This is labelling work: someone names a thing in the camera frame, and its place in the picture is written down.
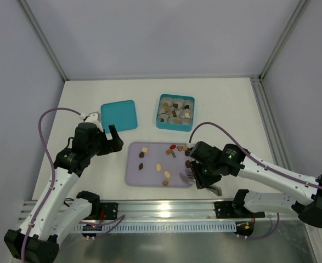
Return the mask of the teal chocolate box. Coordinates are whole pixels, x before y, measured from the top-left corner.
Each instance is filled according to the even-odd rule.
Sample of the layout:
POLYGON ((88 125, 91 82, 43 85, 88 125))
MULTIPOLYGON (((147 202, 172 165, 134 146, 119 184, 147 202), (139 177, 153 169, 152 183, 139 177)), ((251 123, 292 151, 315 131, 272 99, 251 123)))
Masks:
POLYGON ((194 112, 194 97, 161 94, 156 111, 156 127, 178 132, 190 132, 193 128, 194 112), (168 102, 169 106, 163 106, 164 102, 168 102), (191 118, 185 118, 185 113, 189 113, 191 118))

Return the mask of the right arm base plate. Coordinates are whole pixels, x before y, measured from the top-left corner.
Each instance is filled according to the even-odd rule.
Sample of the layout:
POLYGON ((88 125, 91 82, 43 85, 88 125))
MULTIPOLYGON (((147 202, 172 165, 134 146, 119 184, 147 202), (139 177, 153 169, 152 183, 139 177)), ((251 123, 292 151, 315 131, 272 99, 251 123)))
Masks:
POLYGON ((217 219, 235 219, 237 214, 232 206, 232 201, 217 201, 214 202, 214 212, 217 219))

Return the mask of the teal box lid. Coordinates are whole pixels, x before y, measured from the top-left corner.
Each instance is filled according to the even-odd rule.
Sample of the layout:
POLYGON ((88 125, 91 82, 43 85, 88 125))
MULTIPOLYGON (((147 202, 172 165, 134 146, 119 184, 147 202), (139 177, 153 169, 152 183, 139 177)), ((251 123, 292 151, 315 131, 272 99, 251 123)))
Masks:
POLYGON ((108 129, 114 125, 118 132, 133 130, 138 127, 135 103, 125 100, 102 104, 100 107, 101 125, 108 129))

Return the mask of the purple tray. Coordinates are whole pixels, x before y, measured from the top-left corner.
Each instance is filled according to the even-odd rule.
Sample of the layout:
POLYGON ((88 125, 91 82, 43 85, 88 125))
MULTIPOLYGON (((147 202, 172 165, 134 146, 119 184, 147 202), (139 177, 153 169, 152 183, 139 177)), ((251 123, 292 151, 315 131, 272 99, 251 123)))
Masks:
POLYGON ((189 168, 185 166, 187 160, 191 161, 189 156, 185 155, 185 151, 178 151, 177 146, 185 146, 180 143, 172 142, 133 142, 128 148, 128 158, 126 166, 126 183, 130 186, 141 187, 175 187, 187 188, 191 185, 185 184, 179 177, 179 173, 185 173, 189 168), (173 158, 172 153, 167 154, 166 151, 170 149, 171 145, 176 145, 172 149, 176 155, 173 158), (144 158, 140 158, 139 154, 142 148, 148 149, 144 153, 144 158), (138 169, 138 166, 143 163, 144 168, 138 169), (156 165, 161 165, 161 171, 156 170, 156 165), (170 178, 164 176, 164 171, 169 171, 170 178), (162 182, 168 181, 168 185, 164 186, 162 182))

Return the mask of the cream oval chocolate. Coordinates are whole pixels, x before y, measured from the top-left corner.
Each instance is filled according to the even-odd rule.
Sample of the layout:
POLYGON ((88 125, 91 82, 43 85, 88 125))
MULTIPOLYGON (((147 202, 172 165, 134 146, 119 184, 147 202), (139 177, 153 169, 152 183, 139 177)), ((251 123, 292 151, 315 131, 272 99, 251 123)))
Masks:
POLYGON ((170 177, 171 177, 171 174, 170 174, 170 172, 169 172, 169 171, 164 171, 164 176, 165 176, 166 178, 170 178, 170 177))

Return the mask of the aluminium frame rail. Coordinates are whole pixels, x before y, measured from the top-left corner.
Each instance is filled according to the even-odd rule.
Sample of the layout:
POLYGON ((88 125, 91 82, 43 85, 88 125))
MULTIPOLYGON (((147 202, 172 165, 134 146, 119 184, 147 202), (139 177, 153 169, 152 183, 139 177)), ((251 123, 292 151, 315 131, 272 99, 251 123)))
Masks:
MULTIPOLYGON (((214 212, 214 202, 231 201, 231 199, 183 199, 183 200, 119 200, 101 201, 118 203, 118 217, 124 215, 130 220, 192 220, 192 219, 217 219, 214 212)), ((93 212, 85 220, 99 222, 99 212, 93 212)), ((259 220, 271 219, 275 213, 255 213, 254 215, 239 216, 235 219, 217 220, 259 220)))

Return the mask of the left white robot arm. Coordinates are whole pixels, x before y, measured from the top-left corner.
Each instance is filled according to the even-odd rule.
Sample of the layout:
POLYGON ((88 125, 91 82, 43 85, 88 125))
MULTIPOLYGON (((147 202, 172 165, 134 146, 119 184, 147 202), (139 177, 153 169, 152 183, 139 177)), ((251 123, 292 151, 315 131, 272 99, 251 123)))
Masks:
POLYGON ((8 230, 4 242, 12 257, 22 262, 53 262, 64 239, 83 219, 100 212, 100 197, 81 191, 65 212, 59 214, 65 198, 95 156, 122 150, 114 125, 109 126, 111 139, 91 122, 80 123, 69 140, 71 145, 60 151, 53 163, 53 177, 25 221, 17 230, 8 230))

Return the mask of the brown leaf chocolate right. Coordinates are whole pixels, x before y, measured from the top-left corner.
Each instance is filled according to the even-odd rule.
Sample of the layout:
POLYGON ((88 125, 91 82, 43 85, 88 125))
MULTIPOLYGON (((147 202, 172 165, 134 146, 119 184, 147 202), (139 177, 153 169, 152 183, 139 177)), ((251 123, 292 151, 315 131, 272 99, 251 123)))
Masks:
POLYGON ((190 160, 187 160, 187 161, 185 162, 185 166, 186 166, 187 168, 190 168, 190 166, 191 166, 191 161, 190 161, 190 160))

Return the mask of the metal tongs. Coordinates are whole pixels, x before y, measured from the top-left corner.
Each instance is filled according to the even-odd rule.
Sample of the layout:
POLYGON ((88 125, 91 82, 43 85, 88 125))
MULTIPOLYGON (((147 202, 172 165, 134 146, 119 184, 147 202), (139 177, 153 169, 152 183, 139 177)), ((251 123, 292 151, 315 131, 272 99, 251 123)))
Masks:
MULTIPOLYGON (((193 175, 193 173, 192 173, 192 171, 190 169, 187 169, 184 174, 179 173, 179 177, 185 184, 189 184, 189 185, 195 185, 196 184, 195 177, 194 177, 194 175, 193 175)), ((216 196, 221 197, 223 195, 222 189, 219 186, 210 185, 208 187, 205 187, 205 189, 207 191, 212 192, 216 196)))

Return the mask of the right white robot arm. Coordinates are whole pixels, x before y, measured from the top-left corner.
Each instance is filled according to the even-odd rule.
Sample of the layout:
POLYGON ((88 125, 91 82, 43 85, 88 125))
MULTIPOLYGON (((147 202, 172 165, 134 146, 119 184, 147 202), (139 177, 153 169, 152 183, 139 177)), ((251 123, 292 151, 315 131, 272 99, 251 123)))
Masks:
POLYGON ((275 193, 238 190, 232 207, 239 217, 264 212, 290 214, 305 224, 322 228, 322 175, 315 178, 286 170, 235 144, 220 150, 199 141, 190 148, 189 156, 198 189, 209 188, 222 177, 232 175, 276 190, 275 193))

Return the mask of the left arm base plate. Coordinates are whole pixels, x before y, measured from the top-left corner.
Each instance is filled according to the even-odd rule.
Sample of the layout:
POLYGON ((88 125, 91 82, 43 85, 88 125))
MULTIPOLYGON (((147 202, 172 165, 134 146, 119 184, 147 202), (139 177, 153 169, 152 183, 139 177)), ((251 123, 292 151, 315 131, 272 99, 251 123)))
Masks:
POLYGON ((101 202, 98 219, 100 221, 115 220, 118 217, 118 203, 101 202))

